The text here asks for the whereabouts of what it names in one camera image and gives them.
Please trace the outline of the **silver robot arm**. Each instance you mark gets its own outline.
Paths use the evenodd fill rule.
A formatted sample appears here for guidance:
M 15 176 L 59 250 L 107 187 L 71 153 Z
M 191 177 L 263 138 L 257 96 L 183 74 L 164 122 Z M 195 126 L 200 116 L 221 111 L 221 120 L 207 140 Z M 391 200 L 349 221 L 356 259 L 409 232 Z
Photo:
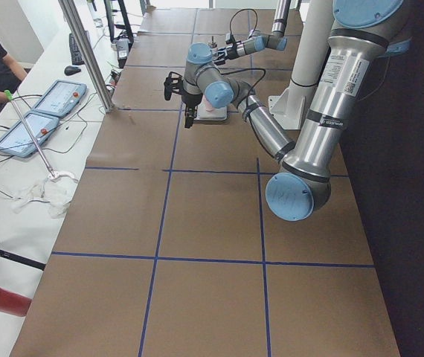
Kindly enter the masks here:
M 287 221 L 305 219 L 330 197 L 330 159 L 372 62 L 408 50 L 411 7 L 410 1 L 312 1 L 289 87 L 265 105 L 253 86 L 226 77 L 219 66 L 286 47 L 290 3 L 279 1 L 270 33 L 253 30 L 244 41 L 228 33 L 217 50 L 192 44 L 183 75 L 165 80 L 164 95 L 180 94 L 186 127 L 203 100 L 215 109 L 235 106 L 280 164 L 266 186 L 269 208 Z
M 240 57 L 248 56 L 260 52 L 265 48 L 276 51 L 284 51 L 287 44 L 285 31 L 290 4 L 290 0 L 282 0 L 277 3 L 271 33 L 264 33 L 257 29 L 258 15 L 256 10 L 251 8 L 238 10 L 231 17 L 229 22 L 229 31 L 225 35 L 226 46 L 217 50 L 216 54 L 214 55 L 213 63 L 216 65 L 223 65 L 228 60 L 235 60 Z M 234 18 L 239 13 L 244 11 L 251 11 L 255 15 L 255 24 L 254 27 L 250 30 L 246 40 L 237 41 L 232 31 L 232 23 Z

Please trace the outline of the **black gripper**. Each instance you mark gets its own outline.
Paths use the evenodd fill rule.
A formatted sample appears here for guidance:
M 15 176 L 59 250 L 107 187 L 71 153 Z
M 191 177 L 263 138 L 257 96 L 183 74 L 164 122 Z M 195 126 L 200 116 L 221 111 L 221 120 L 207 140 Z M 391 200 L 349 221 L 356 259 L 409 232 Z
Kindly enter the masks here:
M 182 102 L 186 105 L 184 113 L 184 127 L 189 129 L 192 126 L 192 120 L 197 116 L 197 107 L 202 102 L 202 93 L 190 93 L 186 89 L 182 89 Z
M 242 56 L 242 45 L 238 42 L 217 50 L 218 54 L 224 54 L 224 57 L 218 57 L 213 61 L 214 65 L 224 65 L 227 60 L 235 60 Z

